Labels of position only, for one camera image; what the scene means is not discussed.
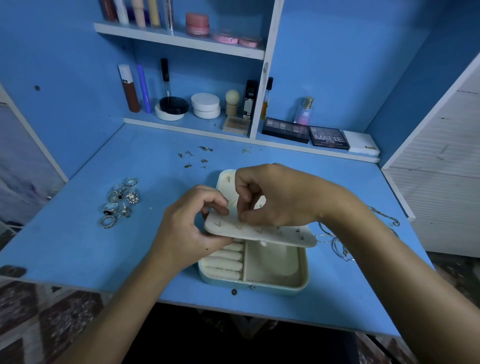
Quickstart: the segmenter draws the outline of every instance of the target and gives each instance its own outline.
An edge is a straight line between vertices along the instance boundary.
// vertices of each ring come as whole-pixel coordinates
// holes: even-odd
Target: perfume bottle
[[[260,113],[260,119],[265,120],[265,116],[267,115],[267,107],[268,102],[270,101],[270,90],[272,89],[273,85],[273,77],[269,77],[267,81],[267,90],[265,91],[264,103],[262,105],[262,112]]]
[[[305,98],[305,102],[303,103],[303,106],[300,106],[299,111],[297,112],[297,117],[295,118],[296,124],[308,125],[308,122],[310,121],[310,118],[312,117],[312,114],[313,114],[312,103],[313,103],[313,97],[307,96]]]

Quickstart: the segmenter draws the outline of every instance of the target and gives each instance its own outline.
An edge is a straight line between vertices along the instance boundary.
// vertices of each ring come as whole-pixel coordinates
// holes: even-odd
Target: eyeshadow palette
[[[310,141],[307,126],[273,118],[265,119],[262,134],[300,143],[308,143]]]
[[[348,143],[338,129],[309,126],[312,144],[326,148],[348,149]]]

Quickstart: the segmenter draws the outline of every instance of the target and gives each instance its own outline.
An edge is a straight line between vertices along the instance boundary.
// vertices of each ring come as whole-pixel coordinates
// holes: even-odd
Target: silver ring
[[[115,216],[104,216],[100,219],[100,226],[104,229],[110,229],[115,226],[117,223],[117,218]]]
[[[112,191],[108,194],[107,199],[110,202],[119,202],[120,200],[124,199],[123,192],[122,191]]]
[[[123,183],[117,183],[112,187],[112,191],[125,191],[127,187]]]
[[[137,202],[140,202],[140,198],[137,195],[137,192],[134,188],[130,189],[127,192],[127,196],[125,197],[130,204],[135,205]]]
[[[116,202],[109,202],[103,205],[103,214],[111,216],[119,210],[119,204]]]
[[[117,213],[115,214],[115,217],[129,218],[131,214],[132,214],[132,209],[127,207],[125,204],[123,204],[123,208],[117,211]]]
[[[127,183],[126,183],[127,187],[129,187],[129,188],[130,187],[135,187],[137,185],[137,183],[138,183],[138,181],[137,181],[136,178],[134,178],[134,177],[127,178]]]

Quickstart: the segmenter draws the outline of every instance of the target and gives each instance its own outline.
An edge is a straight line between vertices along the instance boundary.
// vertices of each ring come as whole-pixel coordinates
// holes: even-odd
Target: right hand
[[[326,221],[342,201],[354,197],[347,189],[278,163],[240,168],[235,173],[239,220],[252,226],[302,226]],[[254,210],[264,195],[266,203]]]

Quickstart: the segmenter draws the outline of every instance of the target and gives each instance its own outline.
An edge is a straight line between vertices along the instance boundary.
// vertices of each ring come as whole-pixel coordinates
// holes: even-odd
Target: blue desk
[[[194,156],[188,158],[186,151]],[[202,158],[208,160],[207,169],[201,168]],[[396,217],[400,238],[430,264],[376,164],[125,124],[2,250],[0,266],[27,268],[22,279],[28,281],[115,291],[149,249],[166,206],[197,183],[215,186],[223,170],[273,162],[339,183],[368,205]],[[141,202],[133,206],[130,219],[109,230],[100,228],[109,189],[127,177],[138,178]],[[315,224],[310,228],[320,233]],[[169,284],[161,300],[398,335],[356,263],[339,259],[326,243],[307,249],[307,254],[310,284],[298,296],[251,290],[233,296],[231,289],[204,283],[194,265]]]

